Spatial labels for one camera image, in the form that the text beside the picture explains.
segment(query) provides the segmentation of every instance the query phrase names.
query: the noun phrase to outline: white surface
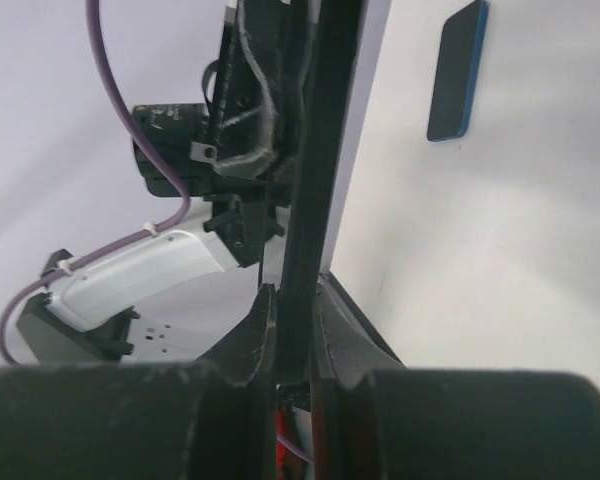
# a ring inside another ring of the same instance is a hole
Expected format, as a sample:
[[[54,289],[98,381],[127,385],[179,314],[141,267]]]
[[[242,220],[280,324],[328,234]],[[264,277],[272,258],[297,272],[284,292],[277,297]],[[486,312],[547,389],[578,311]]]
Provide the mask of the white surface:
[[[143,315],[131,321],[127,342],[133,345],[133,353],[123,356],[121,362],[195,360],[217,340],[215,335],[192,333]]]
[[[467,3],[393,2],[332,271],[409,366],[600,387],[600,0],[492,0],[469,131],[431,144]]]
[[[113,252],[53,283],[48,309],[86,332],[158,293],[238,267],[215,232],[205,232],[211,205],[179,225]]]
[[[340,220],[344,211],[347,190],[351,181],[356,151],[362,134],[362,126],[367,112],[369,95],[371,94],[371,86],[376,73],[390,7],[391,0],[372,0],[369,2],[364,16],[349,98],[347,122],[338,160],[338,174],[333,187],[329,224],[322,252],[321,267],[323,270],[329,270],[333,259]]]
[[[300,448],[304,453],[314,458],[311,412],[295,407],[292,407],[292,411],[294,420],[296,421],[296,428],[298,429],[298,436],[300,437]],[[314,480],[315,478],[315,467],[313,465],[307,465],[307,474],[305,475],[304,480]]]
[[[128,105],[203,100],[226,1],[101,3]],[[0,311],[53,251],[85,254],[177,207],[149,195],[137,172],[93,65],[83,2],[0,0]],[[256,276],[211,275],[137,309],[220,338],[247,313]],[[9,338],[19,359],[33,359],[15,332]]]

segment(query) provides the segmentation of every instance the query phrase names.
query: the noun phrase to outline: white backdrop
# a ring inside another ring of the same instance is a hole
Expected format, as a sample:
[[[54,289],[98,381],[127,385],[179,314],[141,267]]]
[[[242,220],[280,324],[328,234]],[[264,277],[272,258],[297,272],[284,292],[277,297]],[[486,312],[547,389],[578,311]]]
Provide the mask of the white backdrop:
[[[333,271],[407,365],[600,387],[600,0],[491,0],[469,131],[432,144],[468,3],[393,2]]]
[[[102,22],[128,105],[202,101],[223,0],[105,0]],[[82,1],[0,0],[0,311],[58,248],[91,251],[177,200],[149,195],[94,67]],[[139,310],[219,338],[248,310],[256,272],[184,285]],[[21,360],[31,354],[15,332]]]

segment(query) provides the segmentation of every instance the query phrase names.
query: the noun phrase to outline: purple cable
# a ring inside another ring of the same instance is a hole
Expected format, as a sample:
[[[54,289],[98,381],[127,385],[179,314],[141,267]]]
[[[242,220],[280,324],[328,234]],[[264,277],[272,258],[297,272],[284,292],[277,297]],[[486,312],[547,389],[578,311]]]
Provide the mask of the purple cable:
[[[286,448],[291,453],[293,453],[296,457],[304,460],[309,465],[313,465],[313,458],[311,458],[309,455],[307,455],[305,452],[303,452],[298,447],[296,447],[293,443],[291,443],[289,440],[287,440],[284,437],[284,435],[282,435],[281,433],[278,433],[278,442],[281,445],[283,445],[284,448]]]
[[[89,41],[91,43],[91,51],[93,52],[93,58],[95,60],[96,66],[98,68],[98,73],[100,74],[100,79],[102,80],[102,84],[109,96],[109,100],[113,105],[118,117],[122,121],[123,125],[133,138],[133,141],[138,145],[138,148],[144,153],[149,161],[158,169],[158,171],[164,175],[164,177],[175,187],[180,196],[182,197],[182,204],[178,211],[172,215],[171,217],[163,220],[162,222],[156,225],[156,229],[159,232],[167,230],[171,227],[174,227],[180,223],[180,221],[184,218],[184,216],[189,211],[189,207],[191,206],[191,198],[189,197],[189,191],[187,190],[187,186],[178,178],[176,173],[169,167],[169,165],[162,159],[160,154],[153,148],[153,145],[147,140],[147,137],[142,133],[140,128],[136,125],[136,122],[133,120],[133,117],[127,110],[127,107],[122,99],[122,95],[120,95],[120,90],[118,90],[118,86],[116,85],[116,81],[113,78],[113,73],[111,73],[111,67],[109,65],[109,60],[107,58],[107,52],[104,47],[104,40],[102,38],[102,26],[100,24],[100,0],[86,0],[86,10],[87,10],[87,27],[89,30]],[[109,245],[105,245],[98,250],[85,255],[77,259],[75,262],[71,264],[72,270],[77,270],[79,268],[83,268],[90,263],[95,262],[96,260],[101,259],[105,255],[109,255],[121,248],[124,248],[132,243],[135,243],[139,240],[143,240],[151,236],[151,232],[148,230],[141,230],[136,233],[132,233],[131,235],[127,235],[119,240],[116,240]],[[0,354],[4,358],[4,360],[9,364],[17,364],[15,358],[9,352],[7,348],[6,342],[6,332],[7,325],[9,323],[9,319],[13,314],[13,311],[16,307],[22,302],[25,298],[31,295],[36,290],[43,288],[56,280],[64,277],[66,273],[63,270],[55,270],[48,275],[40,278],[39,280],[33,282],[31,285],[25,287],[20,292],[16,294],[13,299],[7,304],[6,308],[0,315]]]

